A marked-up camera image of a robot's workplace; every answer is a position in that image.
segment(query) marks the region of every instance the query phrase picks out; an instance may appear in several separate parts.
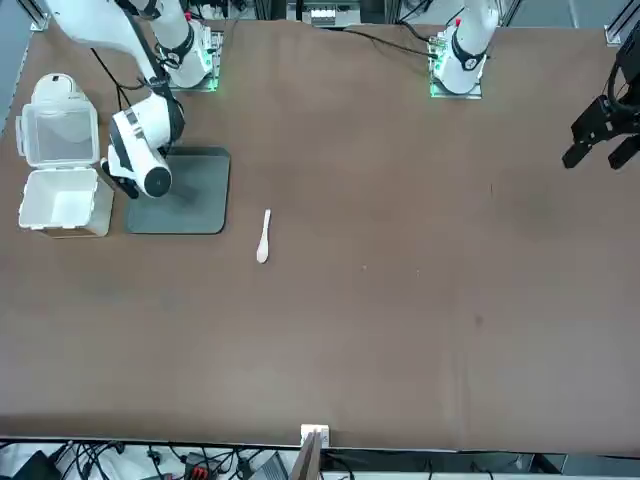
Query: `brown table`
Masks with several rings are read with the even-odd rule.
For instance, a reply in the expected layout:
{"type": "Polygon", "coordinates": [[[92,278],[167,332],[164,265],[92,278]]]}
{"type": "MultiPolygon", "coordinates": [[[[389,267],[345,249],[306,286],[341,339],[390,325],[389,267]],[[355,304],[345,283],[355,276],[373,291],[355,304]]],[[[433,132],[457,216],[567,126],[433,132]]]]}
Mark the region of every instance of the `brown table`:
{"type": "Polygon", "coordinates": [[[0,432],[637,452],[640,164],[560,161],[602,31],[501,30],[485,98],[447,101],[424,59],[364,38],[226,28],[220,91],[181,96],[183,144],[232,154],[227,226],[196,237],[125,235],[122,195],[105,239],[18,231],[36,81],[76,78],[103,145],[116,108],[88,50],[34,36],[0,145],[0,432]]]}

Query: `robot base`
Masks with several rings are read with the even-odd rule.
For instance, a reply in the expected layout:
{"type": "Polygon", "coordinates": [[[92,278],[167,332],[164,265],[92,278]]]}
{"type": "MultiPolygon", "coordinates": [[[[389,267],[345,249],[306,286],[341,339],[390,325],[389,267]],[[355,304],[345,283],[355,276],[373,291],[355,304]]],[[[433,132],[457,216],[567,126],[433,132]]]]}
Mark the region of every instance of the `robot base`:
{"type": "Polygon", "coordinates": [[[174,147],[167,155],[173,184],[160,198],[129,200],[126,231],[140,234],[216,234],[224,228],[229,153],[221,147],[174,147]]]}
{"type": "Polygon", "coordinates": [[[197,85],[189,88],[183,88],[176,85],[173,81],[169,82],[169,88],[173,91],[190,91],[190,92],[215,92],[218,90],[220,83],[220,56],[222,55],[222,43],[224,34],[222,32],[211,32],[211,49],[205,53],[205,62],[212,64],[211,73],[197,85]]]}
{"type": "Polygon", "coordinates": [[[431,98],[466,98],[472,100],[479,100],[482,98],[482,87],[480,82],[476,84],[475,87],[470,92],[465,93],[464,95],[459,95],[456,93],[452,93],[444,86],[440,81],[436,78],[435,70],[439,68],[441,58],[447,51],[447,44],[441,38],[441,35],[438,34],[435,41],[429,42],[427,50],[429,53],[435,53],[438,55],[438,60],[429,59],[429,95],[431,98]]]}

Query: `plastic container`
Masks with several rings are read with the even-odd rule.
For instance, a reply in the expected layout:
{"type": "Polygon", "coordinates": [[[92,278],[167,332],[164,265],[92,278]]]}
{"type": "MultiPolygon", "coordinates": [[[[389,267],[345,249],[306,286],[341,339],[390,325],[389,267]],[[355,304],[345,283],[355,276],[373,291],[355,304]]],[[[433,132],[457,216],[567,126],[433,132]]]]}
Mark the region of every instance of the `plastic container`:
{"type": "Polygon", "coordinates": [[[92,167],[100,146],[91,102],[72,98],[25,105],[16,118],[16,141],[18,153],[36,169],[24,188],[20,227],[54,238],[106,235],[113,190],[92,167]]]}

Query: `open lid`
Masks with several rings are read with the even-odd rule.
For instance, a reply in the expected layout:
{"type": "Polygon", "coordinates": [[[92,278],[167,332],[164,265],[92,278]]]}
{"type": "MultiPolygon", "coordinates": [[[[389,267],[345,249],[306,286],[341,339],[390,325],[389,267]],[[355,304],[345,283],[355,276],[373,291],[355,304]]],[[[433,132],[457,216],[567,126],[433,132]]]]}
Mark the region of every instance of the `open lid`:
{"type": "Polygon", "coordinates": [[[100,159],[98,114],[87,100],[29,103],[16,117],[16,142],[32,167],[92,165],[100,159]]]}

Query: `white spoon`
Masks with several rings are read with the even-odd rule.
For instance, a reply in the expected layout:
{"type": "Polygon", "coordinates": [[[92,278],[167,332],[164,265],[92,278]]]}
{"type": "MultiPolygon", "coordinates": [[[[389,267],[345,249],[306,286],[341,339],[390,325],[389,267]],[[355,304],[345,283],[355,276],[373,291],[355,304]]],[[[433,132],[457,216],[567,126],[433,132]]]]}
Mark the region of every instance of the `white spoon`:
{"type": "Polygon", "coordinates": [[[256,260],[258,260],[259,263],[264,263],[267,261],[267,258],[269,258],[269,220],[271,220],[271,209],[267,208],[264,211],[262,236],[260,237],[258,251],[256,252],[256,260]]]}

